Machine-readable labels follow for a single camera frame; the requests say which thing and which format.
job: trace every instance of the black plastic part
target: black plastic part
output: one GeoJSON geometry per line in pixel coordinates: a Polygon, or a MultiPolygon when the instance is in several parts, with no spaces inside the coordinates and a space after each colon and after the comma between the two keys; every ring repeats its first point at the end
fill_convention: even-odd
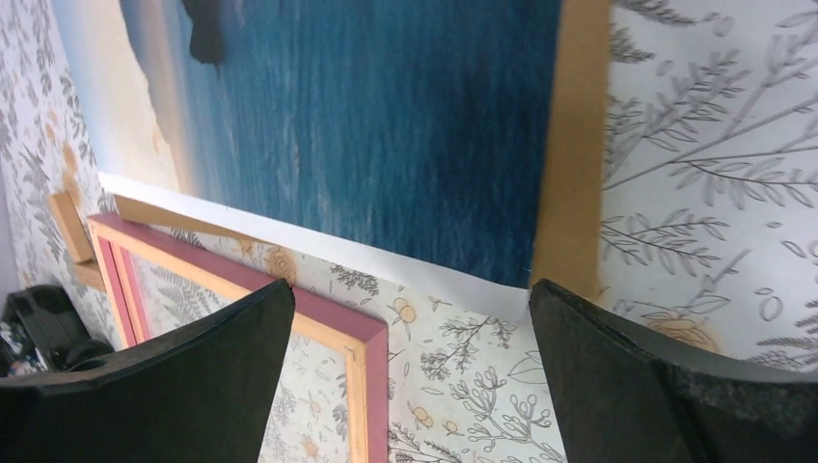
{"type": "Polygon", "coordinates": [[[818,461],[818,375],[706,352],[548,281],[531,313],[568,461],[818,461]]]}
{"type": "Polygon", "coordinates": [[[79,371],[0,378],[0,461],[257,461],[294,311],[279,281],[79,371]]]}

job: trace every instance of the black object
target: black object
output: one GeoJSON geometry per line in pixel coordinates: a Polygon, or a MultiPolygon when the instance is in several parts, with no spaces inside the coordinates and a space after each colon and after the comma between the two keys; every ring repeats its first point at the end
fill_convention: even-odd
{"type": "Polygon", "coordinates": [[[66,369],[73,369],[85,361],[113,353],[114,348],[107,342],[102,340],[83,340],[68,351],[64,364],[66,369]]]}
{"type": "Polygon", "coordinates": [[[0,379],[0,461],[257,461],[294,310],[279,281],[72,372],[0,379]]]}
{"type": "Polygon", "coordinates": [[[219,0],[181,0],[193,27],[190,33],[190,56],[203,65],[219,68],[225,57],[224,40],[219,26],[219,0]]]}
{"type": "Polygon", "coordinates": [[[5,319],[19,319],[49,369],[68,369],[65,357],[76,344],[90,340],[71,300],[59,286],[38,285],[9,294],[5,319]]]}
{"type": "Polygon", "coordinates": [[[568,461],[818,461],[818,375],[692,347],[548,281],[530,308],[568,461]]]}

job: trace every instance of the poster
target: poster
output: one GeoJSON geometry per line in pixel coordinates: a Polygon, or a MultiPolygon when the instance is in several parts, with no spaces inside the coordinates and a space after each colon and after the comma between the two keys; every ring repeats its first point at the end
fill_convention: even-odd
{"type": "MultiPolygon", "coordinates": [[[[386,252],[430,280],[528,286],[559,2],[55,14],[104,174],[386,252]]],[[[328,259],[315,242],[297,250],[328,259]]]]}

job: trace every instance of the pink picture frame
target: pink picture frame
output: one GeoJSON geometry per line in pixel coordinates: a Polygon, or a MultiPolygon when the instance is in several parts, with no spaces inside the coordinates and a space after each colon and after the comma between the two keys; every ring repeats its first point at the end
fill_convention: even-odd
{"type": "MultiPolygon", "coordinates": [[[[130,347],[151,338],[132,256],[238,300],[276,279],[179,241],[113,213],[88,220],[92,242],[117,321],[117,335],[130,347]]],[[[349,452],[352,463],[387,461],[386,323],[294,287],[292,332],[322,343],[345,359],[349,452]]]]}

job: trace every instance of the sea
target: sea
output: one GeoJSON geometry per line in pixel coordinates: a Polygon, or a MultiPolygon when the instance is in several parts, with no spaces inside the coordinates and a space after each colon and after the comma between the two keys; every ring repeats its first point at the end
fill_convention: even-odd
{"type": "Polygon", "coordinates": [[[527,286],[559,1],[225,0],[218,69],[160,3],[197,196],[527,286]]]}

